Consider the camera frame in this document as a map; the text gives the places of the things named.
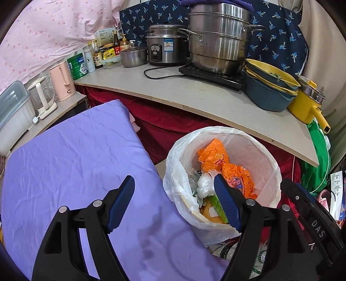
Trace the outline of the green yellow snack wrapper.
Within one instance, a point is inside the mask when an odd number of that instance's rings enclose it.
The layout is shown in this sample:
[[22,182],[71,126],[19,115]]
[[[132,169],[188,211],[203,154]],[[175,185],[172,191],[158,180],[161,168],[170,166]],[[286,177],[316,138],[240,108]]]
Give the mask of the green yellow snack wrapper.
[[217,196],[204,198],[200,213],[211,222],[228,224],[228,219]]

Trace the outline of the orange wrapper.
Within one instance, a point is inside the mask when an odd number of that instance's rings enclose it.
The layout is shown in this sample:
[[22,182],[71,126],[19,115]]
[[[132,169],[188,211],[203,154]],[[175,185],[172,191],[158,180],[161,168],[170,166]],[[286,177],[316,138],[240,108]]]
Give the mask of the orange wrapper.
[[244,167],[232,163],[223,164],[221,172],[230,187],[240,190],[245,198],[257,199],[255,184]]

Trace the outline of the white paper towel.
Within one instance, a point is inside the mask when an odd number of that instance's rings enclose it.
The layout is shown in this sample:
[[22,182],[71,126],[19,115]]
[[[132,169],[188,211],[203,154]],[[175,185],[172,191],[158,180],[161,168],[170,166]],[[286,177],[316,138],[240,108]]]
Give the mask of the white paper towel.
[[214,179],[219,174],[216,170],[211,170],[207,173],[202,173],[198,180],[197,194],[199,198],[208,196],[216,196]]

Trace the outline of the red orange plastic bag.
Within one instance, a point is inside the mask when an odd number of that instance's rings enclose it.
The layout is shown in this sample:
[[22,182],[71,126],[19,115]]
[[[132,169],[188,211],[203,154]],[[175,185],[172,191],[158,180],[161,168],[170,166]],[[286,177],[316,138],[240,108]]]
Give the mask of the red orange plastic bag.
[[198,161],[201,163],[202,172],[211,170],[221,171],[223,164],[229,164],[229,156],[223,143],[215,138],[206,147],[198,150]]

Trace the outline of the trash bin with white bag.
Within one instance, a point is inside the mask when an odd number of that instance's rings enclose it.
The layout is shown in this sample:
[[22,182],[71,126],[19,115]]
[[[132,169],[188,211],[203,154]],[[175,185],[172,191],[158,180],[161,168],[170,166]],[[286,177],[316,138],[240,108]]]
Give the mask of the trash bin with white bag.
[[204,198],[215,194],[204,184],[217,174],[262,206],[275,208],[280,201],[278,163],[260,142],[238,129],[210,126],[193,131],[174,143],[165,164],[164,190],[206,246],[239,235],[224,215],[213,222],[208,211],[200,210]]

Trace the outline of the green plastic bag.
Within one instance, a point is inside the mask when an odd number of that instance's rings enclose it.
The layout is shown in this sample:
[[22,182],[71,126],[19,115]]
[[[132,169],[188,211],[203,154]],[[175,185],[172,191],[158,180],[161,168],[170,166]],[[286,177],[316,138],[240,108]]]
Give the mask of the green plastic bag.
[[330,141],[322,131],[316,119],[307,125],[312,143],[316,152],[319,165],[313,165],[303,161],[301,166],[301,185],[309,192],[319,193],[327,186],[328,174],[331,169]]

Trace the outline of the yellow electric pot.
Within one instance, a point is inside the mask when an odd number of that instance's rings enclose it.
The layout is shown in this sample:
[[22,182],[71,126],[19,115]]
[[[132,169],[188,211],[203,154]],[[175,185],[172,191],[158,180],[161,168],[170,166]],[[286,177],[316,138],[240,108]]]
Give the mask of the yellow electric pot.
[[288,110],[302,123],[311,124],[316,119],[322,131],[327,134],[331,127],[322,114],[321,106],[326,99],[325,95],[317,88],[314,81],[303,75],[297,75],[301,87],[296,98],[288,106]]

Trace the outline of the purple tablecloth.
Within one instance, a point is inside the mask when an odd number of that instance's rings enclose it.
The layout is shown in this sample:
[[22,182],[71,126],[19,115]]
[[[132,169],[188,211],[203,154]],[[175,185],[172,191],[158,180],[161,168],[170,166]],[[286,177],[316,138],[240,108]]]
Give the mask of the purple tablecloth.
[[61,206],[85,208],[119,187],[135,192],[110,240],[131,280],[219,280],[225,270],[178,214],[131,125],[111,101],[52,127],[5,165],[1,220],[7,252],[30,278],[45,232]]

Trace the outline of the stacked blue yellow basins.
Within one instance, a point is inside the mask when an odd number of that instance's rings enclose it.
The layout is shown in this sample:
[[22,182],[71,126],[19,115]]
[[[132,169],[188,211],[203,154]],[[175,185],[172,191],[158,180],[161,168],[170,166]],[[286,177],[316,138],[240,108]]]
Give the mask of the stacked blue yellow basins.
[[268,63],[246,59],[243,64],[244,92],[261,109],[284,111],[297,97],[300,83]]

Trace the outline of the black induction cooker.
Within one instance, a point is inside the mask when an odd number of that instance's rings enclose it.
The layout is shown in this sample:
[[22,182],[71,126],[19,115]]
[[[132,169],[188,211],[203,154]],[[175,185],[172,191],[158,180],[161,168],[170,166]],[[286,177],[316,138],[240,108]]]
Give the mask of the black induction cooker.
[[215,74],[208,71],[200,70],[193,66],[192,63],[181,66],[178,71],[191,78],[206,81],[226,88],[240,91],[244,85],[244,79],[240,73],[233,75]]

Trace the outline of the dish rack with grey lid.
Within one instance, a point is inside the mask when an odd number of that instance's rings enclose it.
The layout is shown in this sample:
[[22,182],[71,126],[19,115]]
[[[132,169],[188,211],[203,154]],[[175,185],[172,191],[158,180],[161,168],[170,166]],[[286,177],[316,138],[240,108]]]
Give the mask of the dish rack with grey lid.
[[35,109],[29,93],[20,81],[13,82],[1,94],[1,155],[8,157],[12,147],[31,127]]

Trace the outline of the navy floral cloth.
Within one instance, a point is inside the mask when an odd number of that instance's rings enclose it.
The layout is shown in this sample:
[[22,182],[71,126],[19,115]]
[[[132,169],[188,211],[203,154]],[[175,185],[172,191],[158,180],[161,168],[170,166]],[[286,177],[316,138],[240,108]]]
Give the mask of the navy floral cloth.
[[[254,11],[250,23],[263,25],[250,39],[246,57],[271,64],[291,75],[301,74],[308,57],[308,46],[298,27],[301,13],[269,1],[248,1]],[[121,27],[129,40],[146,46],[146,30],[153,24],[187,25],[191,8],[178,1],[145,1],[120,12]]]

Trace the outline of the red fabric under counter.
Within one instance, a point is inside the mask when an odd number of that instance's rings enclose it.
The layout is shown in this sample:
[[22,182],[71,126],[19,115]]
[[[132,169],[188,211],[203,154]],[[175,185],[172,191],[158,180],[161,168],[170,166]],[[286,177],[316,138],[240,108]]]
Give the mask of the red fabric under counter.
[[82,85],[77,91],[87,96],[91,107],[120,100],[139,126],[138,136],[154,164],[166,159],[173,144],[197,129],[223,124],[155,101]]

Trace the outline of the clear white electric kettle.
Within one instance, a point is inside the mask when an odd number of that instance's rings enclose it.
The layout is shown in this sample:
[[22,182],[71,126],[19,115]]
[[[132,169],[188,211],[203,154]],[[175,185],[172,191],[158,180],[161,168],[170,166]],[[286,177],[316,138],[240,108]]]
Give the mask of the clear white electric kettle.
[[50,88],[46,76],[34,80],[26,87],[26,90],[30,95],[30,99],[33,102],[34,109],[38,113],[39,119],[45,119],[58,108],[58,105],[54,100],[55,93]]

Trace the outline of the pink electric kettle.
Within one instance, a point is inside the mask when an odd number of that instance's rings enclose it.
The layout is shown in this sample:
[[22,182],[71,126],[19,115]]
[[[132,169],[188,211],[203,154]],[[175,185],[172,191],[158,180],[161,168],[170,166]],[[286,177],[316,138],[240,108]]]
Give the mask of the pink electric kettle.
[[58,101],[64,101],[76,92],[72,76],[65,61],[52,67],[49,73]]

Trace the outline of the large steel steamer pot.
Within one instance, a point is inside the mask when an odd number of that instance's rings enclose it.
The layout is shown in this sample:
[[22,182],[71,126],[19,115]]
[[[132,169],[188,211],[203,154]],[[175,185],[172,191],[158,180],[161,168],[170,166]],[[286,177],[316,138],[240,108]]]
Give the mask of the large steel steamer pot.
[[198,69],[229,74],[243,63],[251,36],[266,28],[252,24],[251,11],[231,3],[199,3],[191,6],[188,36],[191,63]]

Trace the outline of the curved grey countertop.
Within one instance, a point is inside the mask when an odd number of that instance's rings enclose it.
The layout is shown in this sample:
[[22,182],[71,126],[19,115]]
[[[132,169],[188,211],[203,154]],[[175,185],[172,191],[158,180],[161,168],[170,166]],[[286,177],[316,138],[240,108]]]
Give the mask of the curved grey countertop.
[[74,83],[207,117],[269,142],[314,167],[319,165],[306,124],[289,111],[265,111],[241,91],[180,76],[178,67],[154,70],[149,64],[133,68],[118,65],[112,69],[98,69]]

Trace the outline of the green tin can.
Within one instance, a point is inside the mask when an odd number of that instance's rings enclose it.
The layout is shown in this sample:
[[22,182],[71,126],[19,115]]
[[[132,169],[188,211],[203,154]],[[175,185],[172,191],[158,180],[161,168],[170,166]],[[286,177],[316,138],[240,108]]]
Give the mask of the green tin can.
[[68,58],[67,65],[73,80],[78,80],[88,74],[88,69],[82,53]]

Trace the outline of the white bottle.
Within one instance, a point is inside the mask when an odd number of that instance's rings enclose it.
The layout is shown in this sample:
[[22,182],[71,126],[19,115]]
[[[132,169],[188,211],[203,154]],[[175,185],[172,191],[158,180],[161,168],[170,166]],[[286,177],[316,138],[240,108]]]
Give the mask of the white bottle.
[[94,63],[94,59],[93,59],[93,53],[91,51],[91,48],[85,47],[84,53],[85,53],[85,59],[86,59],[88,72],[92,73],[92,72],[96,71],[96,67],[95,67],[95,63]]

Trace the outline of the dark soy sauce bottle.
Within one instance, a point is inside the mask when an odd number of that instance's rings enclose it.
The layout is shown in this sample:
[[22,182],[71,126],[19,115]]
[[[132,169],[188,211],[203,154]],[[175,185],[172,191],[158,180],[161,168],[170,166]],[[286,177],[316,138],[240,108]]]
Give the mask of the dark soy sauce bottle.
[[103,56],[102,56],[102,52],[100,51],[100,49],[97,45],[96,40],[92,41],[92,47],[93,47],[93,60],[95,63],[95,67],[96,67],[96,69],[100,69],[103,67],[103,64],[102,64]]

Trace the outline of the purple cloth on steamer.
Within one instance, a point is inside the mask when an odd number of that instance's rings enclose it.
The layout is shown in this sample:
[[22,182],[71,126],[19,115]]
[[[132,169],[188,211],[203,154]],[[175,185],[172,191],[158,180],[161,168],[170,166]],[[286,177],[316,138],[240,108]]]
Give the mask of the purple cloth on steamer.
[[231,5],[238,6],[240,8],[246,9],[247,11],[254,11],[254,8],[252,7],[252,4],[247,3],[245,1],[241,0],[182,0],[179,1],[180,6],[194,6],[194,5],[199,5],[199,4],[205,4],[205,5],[211,5],[214,3],[227,3]]

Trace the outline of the steel rice cooker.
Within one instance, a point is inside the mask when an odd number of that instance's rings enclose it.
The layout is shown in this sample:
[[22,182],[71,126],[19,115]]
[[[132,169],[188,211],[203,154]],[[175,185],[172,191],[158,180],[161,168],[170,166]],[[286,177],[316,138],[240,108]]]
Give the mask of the steel rice cooker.
[[147,30],[148,61],[153,65],[182,65],[188,60],[188,38],[183,25],[156,24]]

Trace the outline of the small steel pot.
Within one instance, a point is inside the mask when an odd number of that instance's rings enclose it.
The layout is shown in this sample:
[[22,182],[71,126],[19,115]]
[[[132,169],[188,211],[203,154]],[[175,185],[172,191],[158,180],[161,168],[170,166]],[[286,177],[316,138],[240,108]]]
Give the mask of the small steel pot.
[[148,54],[146,47],[130,47],[120,52],[121,64],[125,68],[132,68],[147,63]]

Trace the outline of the pink floral sheet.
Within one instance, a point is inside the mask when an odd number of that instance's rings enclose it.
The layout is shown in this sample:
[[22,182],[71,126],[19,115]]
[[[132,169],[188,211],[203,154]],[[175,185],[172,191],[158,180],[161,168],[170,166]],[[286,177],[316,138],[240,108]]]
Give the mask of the pink floral sheet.
[[120,21],[123,1],[31,1],[1,43],[1,90],[28,82]]

